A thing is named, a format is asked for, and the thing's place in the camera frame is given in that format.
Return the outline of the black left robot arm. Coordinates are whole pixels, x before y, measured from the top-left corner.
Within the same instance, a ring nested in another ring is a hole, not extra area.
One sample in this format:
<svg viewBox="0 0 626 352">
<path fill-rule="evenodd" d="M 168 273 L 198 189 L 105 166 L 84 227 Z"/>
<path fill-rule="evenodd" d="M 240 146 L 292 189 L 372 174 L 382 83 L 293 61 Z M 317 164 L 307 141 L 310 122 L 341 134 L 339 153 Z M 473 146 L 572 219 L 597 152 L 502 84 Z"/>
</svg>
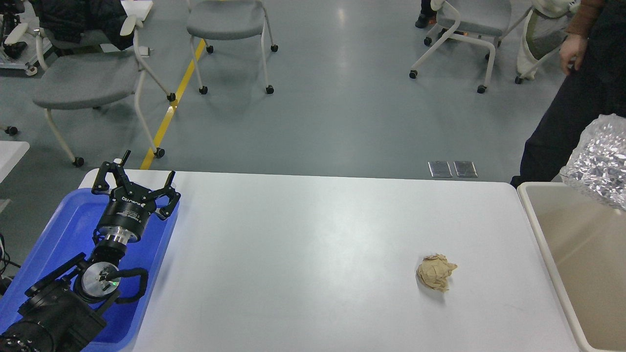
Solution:
<svg viewBox="0 0 626 352">
<path fill-rule="evenodd" d="M 121 162 L 103 162 L 91 193 L 107 199 L 92 233 L 91 254 L 78 253 L 25 290 L 20 319 L 1 334 L 3 352 L 80 352 L 107 327 L 105 312 L 131 305 L 149 288 L 152 266 L 123 267 L 128 245 L 139 242 L 150 216 L 167 220 L 181 194 L 171 171 L 160 189 L 132 182 Z"/>
</svg>

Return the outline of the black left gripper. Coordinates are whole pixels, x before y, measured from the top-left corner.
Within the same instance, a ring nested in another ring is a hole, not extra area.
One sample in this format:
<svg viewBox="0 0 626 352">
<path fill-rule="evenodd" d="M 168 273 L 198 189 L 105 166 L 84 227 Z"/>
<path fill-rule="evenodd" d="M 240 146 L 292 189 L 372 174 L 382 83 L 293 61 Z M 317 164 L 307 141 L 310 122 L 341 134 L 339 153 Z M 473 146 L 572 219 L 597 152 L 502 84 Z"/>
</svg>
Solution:
<svg viewBox="0 0 626 352">
<path fill-rule="evenodd" d="M 98 169 L 91 193 L 95 195 L 109 194 L 110 185 L 106 181 L 107 174 L 112 174 L 116 186 L 112 189 L 110 200 L 96 226 L 99 238 L 108 236 L 123 237 L 123 242 L 139 242 L 147 227 L 150 214 L 155 213 L 160 220 L 169 218 L 179 203 L 181 194 L 172 186 L 175 170 L 172 170 L 165 185 L 158 190 L 151 190 L 138 184 L 132 184 L 125 173 L 124 165 L 131 154 L 127 150 L 121 162 L 103 162 Z M 156 200 L 168 198 L 168 203 L 157 207 Z"/>
</svg>

